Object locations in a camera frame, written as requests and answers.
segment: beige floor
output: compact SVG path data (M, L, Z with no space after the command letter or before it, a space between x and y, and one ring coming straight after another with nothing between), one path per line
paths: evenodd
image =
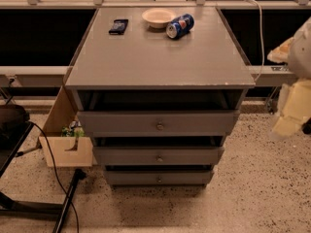
M46 114L32 110L43 125ZM263 106L244 105L225 153L206 188L197 186L117 187L106 185L99 167L86 168L74 204L80 232L311 232L311 137L285 142L267 137L271 116ZM33 129L23 150L33 147ZM69 184L73 169L58 169ZM51 168L38 150L16 158L0 190L17 200L61 203ZM52 232L53 221L0 216L0 232ZM62 232L76 232L69 212Z

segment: can lid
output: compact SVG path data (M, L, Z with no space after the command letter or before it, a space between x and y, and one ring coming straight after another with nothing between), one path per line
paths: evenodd
M168 35L169 38L176 38L177 36L177 29L176 26L172 23L168 23L166 27L166 34Z

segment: can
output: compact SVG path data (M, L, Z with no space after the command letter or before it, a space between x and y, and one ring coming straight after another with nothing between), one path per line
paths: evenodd
M174 18L166 26L166 33L169 38L177 39L189 33L194 26L194 19L189 14L183 14Z

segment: bowl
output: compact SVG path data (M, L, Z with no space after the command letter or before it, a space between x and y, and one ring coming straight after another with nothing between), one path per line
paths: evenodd
M171 10L153 8L145 11L142 17L152 28L165 28L176 14Z

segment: cardboard box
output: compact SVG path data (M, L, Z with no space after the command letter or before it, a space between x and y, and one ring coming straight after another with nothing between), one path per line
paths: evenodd
M94 162L93 146L89 137L79 137L76 150L71 150L75 146L75 137L60 137L62 127L68 126L75 118L76 112L69 101L66 91L62 87L43 127L56 167L89 167ZM39 136L39 141L44 151L47 165L52 167L52 156L48 143L42 134Z

